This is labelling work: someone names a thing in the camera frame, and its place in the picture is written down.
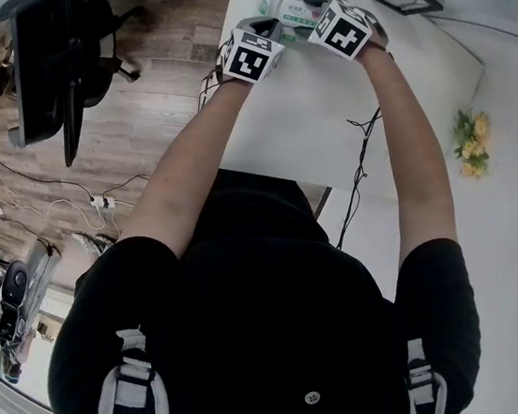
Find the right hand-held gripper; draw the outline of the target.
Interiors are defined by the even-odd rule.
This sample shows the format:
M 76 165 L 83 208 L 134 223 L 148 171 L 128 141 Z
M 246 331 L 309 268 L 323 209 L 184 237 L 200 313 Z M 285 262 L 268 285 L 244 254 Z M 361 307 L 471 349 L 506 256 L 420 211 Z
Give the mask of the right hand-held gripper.
M 355 60 L 367 47 L 388 50 L 389 37 L 377 18 L 348 0 L 304 0 L 320 10 L 316 26 L 307 38 L 347 60 Z

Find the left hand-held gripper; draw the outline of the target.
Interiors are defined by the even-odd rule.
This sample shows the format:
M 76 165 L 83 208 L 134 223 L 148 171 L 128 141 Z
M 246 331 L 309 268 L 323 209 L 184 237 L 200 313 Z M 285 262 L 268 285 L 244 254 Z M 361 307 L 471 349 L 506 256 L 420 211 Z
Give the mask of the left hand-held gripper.
M 270 75 L 281 59 L 282 22 L 272 17 L 240 21 L 221 51 L 225 76 L 257 84 Z

